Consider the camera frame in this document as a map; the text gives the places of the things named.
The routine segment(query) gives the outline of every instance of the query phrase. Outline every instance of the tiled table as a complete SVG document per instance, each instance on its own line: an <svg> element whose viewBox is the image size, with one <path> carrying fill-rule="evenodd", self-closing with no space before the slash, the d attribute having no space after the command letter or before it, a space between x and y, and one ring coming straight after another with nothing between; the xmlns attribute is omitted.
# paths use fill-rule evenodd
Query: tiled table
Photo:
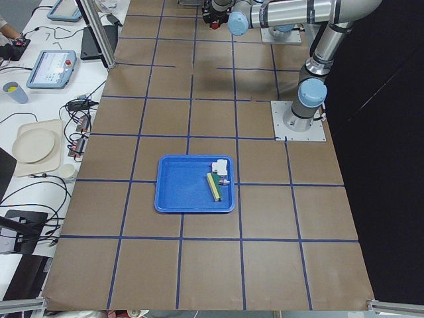
<svg viewBox="0 0 424 318"><path fill-rule="evenodd" d="M134 0L44 292L49 309L364 309L372 289L331 137L274 140L308 47ZM154 210L164 154L226 154L226 215Z"/></svg>

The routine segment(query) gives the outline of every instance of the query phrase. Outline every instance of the white mounting plate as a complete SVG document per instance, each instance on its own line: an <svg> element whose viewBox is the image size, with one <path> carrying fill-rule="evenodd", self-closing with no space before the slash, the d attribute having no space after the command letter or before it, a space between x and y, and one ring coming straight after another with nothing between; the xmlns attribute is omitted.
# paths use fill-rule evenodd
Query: white mounting plate
<svg viewBox="0 0 424 318"><path fill-rule="evenodd" d="M281 36L274 38L268 28L260 29L263 43L270 44L287 44L287 45L301 45L302 40L300 39L300 33L297 30L285 32Z"/></svg>
<svg viewBox="0 0 424 318"><path fill-rule="evenodd" d="M314 121L312 127L305 132L296 132L287 128L283 123L284 112L292 106L292 101L271 101L274 134L278 141L326 141L322 121Z"/></svg>

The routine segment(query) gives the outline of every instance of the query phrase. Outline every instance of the person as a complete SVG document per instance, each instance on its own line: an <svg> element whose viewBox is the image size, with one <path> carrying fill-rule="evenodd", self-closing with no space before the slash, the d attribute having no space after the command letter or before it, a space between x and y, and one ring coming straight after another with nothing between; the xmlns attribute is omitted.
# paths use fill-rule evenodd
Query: person
<svg viewBox="0 0 424 318"><path fill-rule="evenodd" d="M20 37L21 34L0 15L0 46L12 44L13 40Z"/></svg>

